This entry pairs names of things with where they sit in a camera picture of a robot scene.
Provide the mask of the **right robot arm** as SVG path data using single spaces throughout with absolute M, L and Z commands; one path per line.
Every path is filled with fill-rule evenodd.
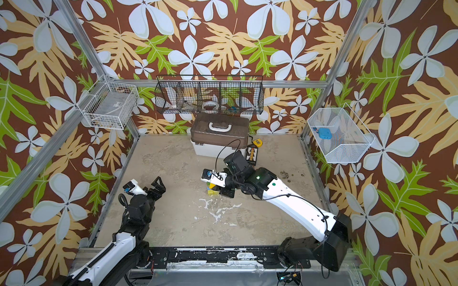
M 205 169 L 201 180 L 217 187 L 217 191 L 233 198 L 237 189 L 267 201 L 299 222 L 309 233 L 306 238 L 286 238 L 278 248 L 279 260 L 286 267 L 316 260 L 322 267 L 339 271 L 351 244 L 351 219 L 334 215 L 309 202 L 277 175 L 266 168 L 254 168 L 240 151 L 227 156 L 222 172 Z

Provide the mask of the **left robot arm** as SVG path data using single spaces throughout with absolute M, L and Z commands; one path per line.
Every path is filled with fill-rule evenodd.
M 141 188 L 134 179 L 123 186 L 118 195 L 124 207 L 120 229 L 112 234 L 111 242 L 89 262 L 68 276 L 59 276 L 54 286 L 115 286 L 135 267 L 151 265 L 151 251 L 144 240 L 150 229 L 155 202 L 166 192 L 161 177 L 151 188 Z

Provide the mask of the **black battery holder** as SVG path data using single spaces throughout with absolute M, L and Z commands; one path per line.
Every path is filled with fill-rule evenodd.
M 251 165 L 255 166 L 258 158 L 258 147 L 256 145 L 247 146 L 246 160 Z

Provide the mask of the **brown lid storage box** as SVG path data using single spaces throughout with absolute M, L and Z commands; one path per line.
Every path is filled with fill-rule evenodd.
M 249 139 L 249 120 L 224 114 L 199 113 L 190 133 L 194 151 L 198 156 L 226 158 L 236 150 L 245 155 Z

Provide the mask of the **blue object in basket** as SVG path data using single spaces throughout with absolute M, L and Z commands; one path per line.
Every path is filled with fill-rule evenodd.
M 332 133 L 329 128 L 320 128 L 318 130 L 318 137 L 320 139 L 332 139 Z

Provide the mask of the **white mesh basket right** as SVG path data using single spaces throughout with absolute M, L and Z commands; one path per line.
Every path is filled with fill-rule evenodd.
M 319 108 L 308 118 L 307 123 L 329 164 L 358 163 L 376 139 L 348 104 L 344 107 Z M 329 128 L 332 139 L 320 139 L 320 128 Z

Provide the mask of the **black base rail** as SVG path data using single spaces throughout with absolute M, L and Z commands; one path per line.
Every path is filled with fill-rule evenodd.
M 140 255 L 137 268 L 171 269 L 172 264 L 204 266 L 248 264 L 262 269 L 286 268 L 299 266 L 310 269 L 310 259 L 289 260 L 281 254 L 278 245 L 247 247 L 151 247 Z

